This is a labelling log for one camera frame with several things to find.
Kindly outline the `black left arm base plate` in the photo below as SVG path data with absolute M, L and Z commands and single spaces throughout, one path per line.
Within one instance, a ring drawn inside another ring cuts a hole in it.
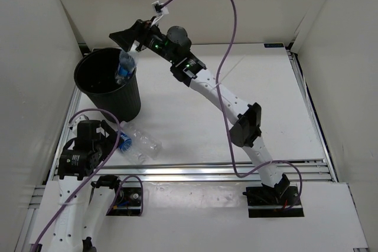
M 144 190 L 139 182 L 126 182 L 120 188 L 116 201 L 107 216 L 140 217 L 144 210 Z

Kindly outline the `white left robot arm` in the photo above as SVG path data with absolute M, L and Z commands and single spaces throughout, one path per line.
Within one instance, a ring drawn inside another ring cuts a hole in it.
M 31 251 L 96 251 L 96 225 L 111 205 L 122 202 L 120 180 L 95 173 L 114 153 L 120 136 L 105 120 L 82 120 L 58 162 L 58 211 L 43 228 Z

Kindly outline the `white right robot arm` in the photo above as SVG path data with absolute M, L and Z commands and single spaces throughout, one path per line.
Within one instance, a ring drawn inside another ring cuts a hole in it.
M 192 42 L 183 27 L 172 26 L 163 34 L 151 21 L 139 19 L 130 28 L 113 32 L 109 37 L 124 51 L 133 46 L 137 51 L 148 48 L 169 61 L 170 71 L 178 81 L 203 95 L 222 112 L 230 145 L 242 148 L 254 164 L 267 201 L 278 205 L 286 198 L 289 180 L 275 165 L 263 141 L 261 106 L 246 103 L 216 81 L 216 76 L 191 52 Z

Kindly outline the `clear bottle blue label front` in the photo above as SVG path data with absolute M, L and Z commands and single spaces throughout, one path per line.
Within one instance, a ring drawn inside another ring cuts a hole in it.
M 126 160 L 134 165 L 142 165 L 146 161 L 146 155 L 134 145 L 132 139 L 125 133 L 120 133 L 118 149 Z

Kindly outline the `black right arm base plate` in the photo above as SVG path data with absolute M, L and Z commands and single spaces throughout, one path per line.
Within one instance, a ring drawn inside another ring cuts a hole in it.
M 247 199 L 249 218 L 304 217 L 297 186 L 290 186 L 280 198 L 262 186 L 246 187 L 243 195 Z

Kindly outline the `clear unlabelled plastic bottle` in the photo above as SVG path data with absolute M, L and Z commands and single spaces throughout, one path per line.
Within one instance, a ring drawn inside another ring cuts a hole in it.
M 133 152 L 137 163 L 144 163 L 147 159 L 156 160 L 162 150 L 162 143 L 145 130 L 141 130 L 132 122 L 120 124 L 122 133 L 131 139 L 131 147 L 126 152 Z

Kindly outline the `clear bottle blue label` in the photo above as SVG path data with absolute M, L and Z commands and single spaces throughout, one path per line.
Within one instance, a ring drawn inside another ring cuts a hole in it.
M 132 139 L 125 133 L 120 133 L 118 149 L 126 160 L 134 165 L 142 165 L 146 161 L 146 155 L 134 145 Z
M 124 85 L 131 78 L 138 64 L 138 52 L 136 50 L 119 53 L 119 64 L 115 73 L 115 81 L 118 85 Z

